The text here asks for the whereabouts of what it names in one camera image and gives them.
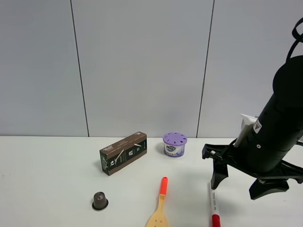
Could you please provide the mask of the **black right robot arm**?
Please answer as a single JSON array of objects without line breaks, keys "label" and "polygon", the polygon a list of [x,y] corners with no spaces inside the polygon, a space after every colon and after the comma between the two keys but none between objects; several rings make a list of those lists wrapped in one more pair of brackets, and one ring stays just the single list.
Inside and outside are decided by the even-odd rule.
[{"label": "black right robot arm", "polygon": [[228,145],[205,144],[202,158],[213,160],[210,186],[216,189],[232,166],[255,178],[250,198],[286,192],[288,180],[303,182],[303,169],[284,161],[303,135],[303,58],[288,59],[273,80],[273,95],[255,122],[243,119],[240,134]]}]

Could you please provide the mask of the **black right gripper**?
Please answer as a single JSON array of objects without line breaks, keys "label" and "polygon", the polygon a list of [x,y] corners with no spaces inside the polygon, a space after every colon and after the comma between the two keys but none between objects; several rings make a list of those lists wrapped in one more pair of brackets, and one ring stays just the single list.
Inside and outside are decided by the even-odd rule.
[{"label": "black right gripper", "polygon": [[202,149],[202,159],[213,159],[212,190],[228,177],[228,165],[257,179],[249,189],[252,200],[286,192],[288,179],[303,183],[303,169],[283,160],[288,151],[272,149],[250,136],[238,148],[235,141],[229,145],[205,144]]}]

